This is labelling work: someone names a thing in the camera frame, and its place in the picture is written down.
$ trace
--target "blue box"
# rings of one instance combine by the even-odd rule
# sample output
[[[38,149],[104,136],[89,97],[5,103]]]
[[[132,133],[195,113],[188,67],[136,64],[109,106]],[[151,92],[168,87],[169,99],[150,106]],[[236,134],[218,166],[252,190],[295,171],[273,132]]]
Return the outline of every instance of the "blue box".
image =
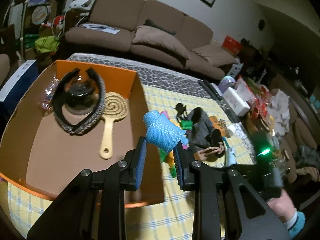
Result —
[[[0,114],[8,121],[20,99],[39,76],[36,60],[27,60],[0,91]]]

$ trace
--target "blue sleeve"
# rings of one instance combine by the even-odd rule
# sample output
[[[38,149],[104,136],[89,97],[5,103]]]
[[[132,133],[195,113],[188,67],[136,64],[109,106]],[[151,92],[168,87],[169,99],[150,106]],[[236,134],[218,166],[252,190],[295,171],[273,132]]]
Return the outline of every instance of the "blue sleeve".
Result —
[[[303,228],[306,223],[306,217],[302,212],[298,211],[298,218],[295,224],[289,228],[290,238],[293,239]]]

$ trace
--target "red box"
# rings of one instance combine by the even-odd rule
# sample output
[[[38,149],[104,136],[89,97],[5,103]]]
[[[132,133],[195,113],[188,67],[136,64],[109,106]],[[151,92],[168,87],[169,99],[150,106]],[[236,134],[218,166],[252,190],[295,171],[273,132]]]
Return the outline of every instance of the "red box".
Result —
[[[242,45],[241,43],[239,43],[238,41],[236,41],[235,39],[227,36],[224,39],[224,42],[222,44],[222,47],[225,47],[226,49],[228,49],[229,51],[231,51],[232,53],[238,55],[239,51],[242,49]]]

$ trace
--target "yellow plaid tablecloth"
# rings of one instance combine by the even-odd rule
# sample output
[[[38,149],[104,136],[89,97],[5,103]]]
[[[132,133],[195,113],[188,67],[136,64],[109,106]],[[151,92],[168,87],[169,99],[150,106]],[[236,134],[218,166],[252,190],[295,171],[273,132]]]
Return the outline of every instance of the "yellow plaid tablecloth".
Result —
[[[231,124],[226,114],[218,104],[206,98],[188,96],[143,85],[149,110],[159,112],[166,110],[170,119],[176,116],[175,105],[182,103],[187,106],[188,112],[200,106],[209,116],[215,115],[218,119]],[[236,160],[240,164],[252,164],[249,154],[246,152],[241,139],[232,137],[227,139],[230,146],[236,150]],[[212,167],[222,167],[224,157],[214,163],[207,162]],[[125,212],[127,238],[133,239],[191,239],[193,229],[194,193],[183,192],[172,178],[167,163],[162,163],[165,202],[141,208],[127,209]],[[7,183],[7,192],[0,191],[0,198],[7,198],[8,216],[18,231],[26,237],[29,229],[50,205],[51,201],[31,195],[23,190]],[[223,224],[221,235],[224,236]]]

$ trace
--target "yellow-green plastic bag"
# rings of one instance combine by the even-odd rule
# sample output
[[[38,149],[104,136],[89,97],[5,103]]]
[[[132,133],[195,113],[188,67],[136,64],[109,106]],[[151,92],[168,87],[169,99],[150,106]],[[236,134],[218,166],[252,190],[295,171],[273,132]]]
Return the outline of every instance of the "yellow-green plastic bag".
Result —
[[[35,41],[36,51],[39,53],[56,52],[60,42],[55,36],[41,37]]]

